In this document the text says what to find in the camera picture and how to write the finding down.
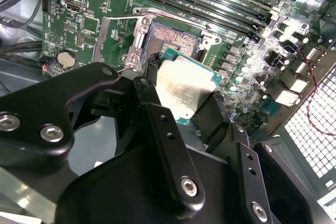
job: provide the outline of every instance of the motherboard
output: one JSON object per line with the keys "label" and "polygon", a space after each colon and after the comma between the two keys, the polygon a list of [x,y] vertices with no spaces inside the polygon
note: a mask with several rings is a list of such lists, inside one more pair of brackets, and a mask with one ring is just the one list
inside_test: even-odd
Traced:
{"label": "motherboard", "polygon": [[62,74],[94,61],[141,71],[174,49],[211,68],[232,120],[251,133],[300,101],[308,66],[334,49],[334,0],[44,0],[44,58]]}

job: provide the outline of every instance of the perforated metal panel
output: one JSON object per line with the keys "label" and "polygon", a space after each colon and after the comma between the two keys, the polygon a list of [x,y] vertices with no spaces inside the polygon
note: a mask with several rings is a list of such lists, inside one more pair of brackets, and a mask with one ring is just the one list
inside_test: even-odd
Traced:
{"label": "perforated metal panel", "polygon": [[[318,132],[308,122],[306,101],[287,122],[285,129],[306,158],[316,175],[321,178],[336,168],[336,137]],[[312,122],[324,132],[336,134],[336,69],[323,80],[319,92],[311,102]],[[326,183],[331,187],[336,179]]]}

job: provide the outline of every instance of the mounting hole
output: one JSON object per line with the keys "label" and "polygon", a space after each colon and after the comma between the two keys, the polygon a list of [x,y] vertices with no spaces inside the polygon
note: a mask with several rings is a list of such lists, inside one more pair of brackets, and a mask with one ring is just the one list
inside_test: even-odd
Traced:
{"label": "mounting hole", "polygon": [[253,170],[252,168],[249,168],[248,170],[250,171],[250,173],[251,173],[252,175],[257,175],[256,171]]}
{"label": "mounting hole", "polygon": [[145,79],[145,78],[141,78],[141,83],[144,84],[145,86],[150,86],[151,84]]}
{"label": "mounting hole", "polygon": [[165,122],[168,121],[168,118],[167,118],[165,115],[162,115],[162,116],[161,116],[161,119],[162,119],[163,121],[165,121]]}
{"label": "mounting hole", "polygon": [[168,133],[167,134],[167,137],[170,139],[170,140],[174,140],[175,139],[175,136],[172,134],[172,133]]}
{"label": "mounting hole", "polygon": [[253,160],[253,157],[250,154],[246,154],[246,156],[249,160]]}

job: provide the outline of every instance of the screw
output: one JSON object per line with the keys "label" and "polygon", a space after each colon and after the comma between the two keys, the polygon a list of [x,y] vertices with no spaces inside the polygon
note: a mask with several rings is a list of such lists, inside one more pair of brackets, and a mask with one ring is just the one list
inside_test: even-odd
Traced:
{"label": "screw", "polygon": [[102,68],[102,70],[103,70],[103,73],[107,74],[108,76],[112,76],[113,75],[112,71],[110,69],[108,69],[108,68]]}
{"label": "screw", "polygon": [[145,26],[147,26],[147,25],[149,25],[149,23],[150,23],[151,21],[149,20],[149,18],[143,18],[142,19],[142,23],[145,25]]}
{"label": "screw", "polygon": [[265,144],[265,149],[266,149],[268,152],[272,152],[272,148],[269,147],[267,144]]}
{"label": "screw", "polygon": [[13,131],[19,128],[20,119],[14,115],[0,115],[0,131]]}
{"label": "screw", "polygon": [[193,182],[189,178],[182,178],[181,179],[181,186],[184,192],[190,196],[190,197],[195,197],[197,194],[197,186],[195,182]]}
{"label": "screw", "polygon": [[40,136],[47,142],[56,143],[64,137],[64,133],[60,127],[48,125],[42,128]]}
{"label": "screw", "polygon": [[261,222],[266,222],[267,221],[267,214],[265,212],[265,210],[261,207],[261,205],[259,205],[256,202],[252,202],[252,211],[253,213],[258,217],[258,219]]}
{"label": "screw", "polygon": [[237,128],[240,132],[244,132],[244,129],[243,129],[240,125],[236,124],[236,128]]}

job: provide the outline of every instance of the red wire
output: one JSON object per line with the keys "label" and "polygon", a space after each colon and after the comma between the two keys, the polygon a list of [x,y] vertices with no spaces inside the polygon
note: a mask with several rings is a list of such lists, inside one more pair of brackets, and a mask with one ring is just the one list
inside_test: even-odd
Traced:
{"label": "red wire", "polygon": [[328,136],[336,136],[336,134],[333,134],[331,132],[325,132],[323,130],[320,130],[311,120],[311,113],[310,113],[310,105],[311,105],[311,102],[314,100],[314,96],[318,93],[319,91],[319,85],[316,81],[316,77],[315,77],[315,74],[314,74],[314,70],[310,64],[310,61],[303,55],[303,53],[300,51],[300,49],[298,48],[297,49],[297,52],[299,53],[300,56],[302,56],[305,61],[306,61],[306,64],[308,66],[308,69],[309,69],[309,73],[313,79],[313,82],[314,82],[314,89],[313,89],[313,94],[311,95],[310,99],[308,100],[308,104],[307,104],[307,118],[308,118],[308,122],[309,124],[315,129],[317,130],[318,132],[324,134],[324,135],[328,135]]}

